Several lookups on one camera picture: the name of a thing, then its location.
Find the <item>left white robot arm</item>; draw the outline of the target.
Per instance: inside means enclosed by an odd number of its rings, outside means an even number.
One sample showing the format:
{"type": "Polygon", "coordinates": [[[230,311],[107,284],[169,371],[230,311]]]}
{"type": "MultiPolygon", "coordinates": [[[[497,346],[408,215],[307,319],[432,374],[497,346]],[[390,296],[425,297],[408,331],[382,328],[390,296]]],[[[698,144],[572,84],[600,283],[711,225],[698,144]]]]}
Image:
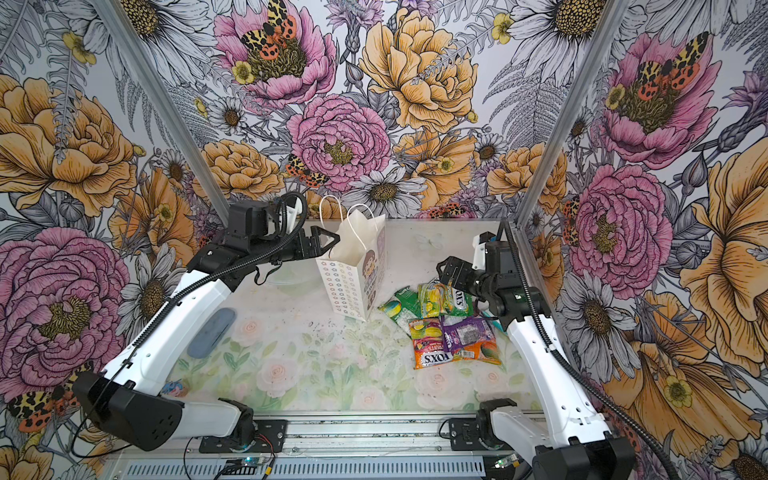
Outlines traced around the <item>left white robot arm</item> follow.
{"type": "Polygon", "coordinates": [[[318,226],[296,226],[272,240],[223,235],[201,249],[176,291],[130,346],[73,392],[86,419],[143,451],[172,439],[213,437],[242,450],[256,437],[252,408],[234,401],[185,402],[162,396],[166,378],[219,306],[261,264],[317,258],[340,240],[318,226]]]}

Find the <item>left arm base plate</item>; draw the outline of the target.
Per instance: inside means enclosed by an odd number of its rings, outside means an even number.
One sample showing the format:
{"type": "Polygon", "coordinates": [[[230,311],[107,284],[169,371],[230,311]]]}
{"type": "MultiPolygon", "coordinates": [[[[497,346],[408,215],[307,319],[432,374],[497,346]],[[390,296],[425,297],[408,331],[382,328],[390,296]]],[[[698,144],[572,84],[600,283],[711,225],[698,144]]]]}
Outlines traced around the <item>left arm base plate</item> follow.
{"type": "Polygon", "coordinates": [[[287,436],[286,420],[256,419],[238,426],[227,437],[203,437],[198,447],[202,454],[281,453],[287,436]]]}

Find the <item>green Fox's Spring Tea bag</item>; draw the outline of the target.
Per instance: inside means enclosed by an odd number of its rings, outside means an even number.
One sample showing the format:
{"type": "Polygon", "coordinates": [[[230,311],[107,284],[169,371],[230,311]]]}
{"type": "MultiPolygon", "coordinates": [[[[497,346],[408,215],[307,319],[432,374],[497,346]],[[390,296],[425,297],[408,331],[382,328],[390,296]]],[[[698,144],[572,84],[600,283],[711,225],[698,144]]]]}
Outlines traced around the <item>green Fox's Spring Tea bag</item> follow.
{"type": "Polygon", "coordinates": [[[419,284],[417,293],[422,318],[437,318],[443,314],[445,289],[438,280],[419,284]]]}

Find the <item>purple Fox's candy bag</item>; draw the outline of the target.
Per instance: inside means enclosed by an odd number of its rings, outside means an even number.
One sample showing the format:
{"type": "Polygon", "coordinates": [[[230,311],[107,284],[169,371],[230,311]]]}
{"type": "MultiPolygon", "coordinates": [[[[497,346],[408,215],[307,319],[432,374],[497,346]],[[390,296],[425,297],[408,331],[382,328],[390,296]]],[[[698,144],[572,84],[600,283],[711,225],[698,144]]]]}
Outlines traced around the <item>purple Fox's candy bag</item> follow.
{"type": "Polygon", "coordinates": [[[469,346],[480,341],[495,341],[495,334],[488,321],[481,316],[468,318],[445,317],[441,320],[447,348],[469,346]]]}

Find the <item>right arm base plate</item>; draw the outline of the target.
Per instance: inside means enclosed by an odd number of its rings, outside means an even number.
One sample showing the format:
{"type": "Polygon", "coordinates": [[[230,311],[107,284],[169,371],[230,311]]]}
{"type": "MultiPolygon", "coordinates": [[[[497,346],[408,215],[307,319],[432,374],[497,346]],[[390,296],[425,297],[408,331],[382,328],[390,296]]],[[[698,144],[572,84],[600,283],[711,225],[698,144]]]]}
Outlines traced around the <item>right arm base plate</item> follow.
{"type": "Polygon", "coordinates": [[[445,435],[452,451],[494,451],[500,448],[481,436],[480,426],[475,418],[448,418],[445,435]]]}

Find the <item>white printed paper bag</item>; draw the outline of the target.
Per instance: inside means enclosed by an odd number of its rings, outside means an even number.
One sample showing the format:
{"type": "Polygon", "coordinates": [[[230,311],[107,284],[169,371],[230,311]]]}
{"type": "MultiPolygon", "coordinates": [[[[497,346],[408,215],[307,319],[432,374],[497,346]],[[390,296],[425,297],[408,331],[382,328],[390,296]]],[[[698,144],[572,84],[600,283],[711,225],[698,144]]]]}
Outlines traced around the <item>white printed paper bag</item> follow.
{"type": "Polygon", "coordinates": [[[336,229],[339,242],[317,260],[332,309],[367,320],[387,268],[386,217],[364,203],[352,205],[336,229]]]}

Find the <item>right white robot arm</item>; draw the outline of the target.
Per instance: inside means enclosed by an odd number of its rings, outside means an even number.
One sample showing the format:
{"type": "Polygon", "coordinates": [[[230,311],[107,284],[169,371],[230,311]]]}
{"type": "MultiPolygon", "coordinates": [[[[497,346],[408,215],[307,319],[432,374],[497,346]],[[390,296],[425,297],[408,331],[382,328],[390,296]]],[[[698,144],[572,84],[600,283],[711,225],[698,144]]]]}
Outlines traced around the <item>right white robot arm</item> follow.
{"type": "Polygon", "coordinates": [[[490,307],[525,362],[544,423],[510,400],[480,408],[482,438],[511,447],[536,479],[627,479],[635,465],[631,441],[616,436],[591,402],[588,382],[562,352],[550,309],[515,260],[487,270],[448,257],[437,266],[441,283],[490,307]]]}

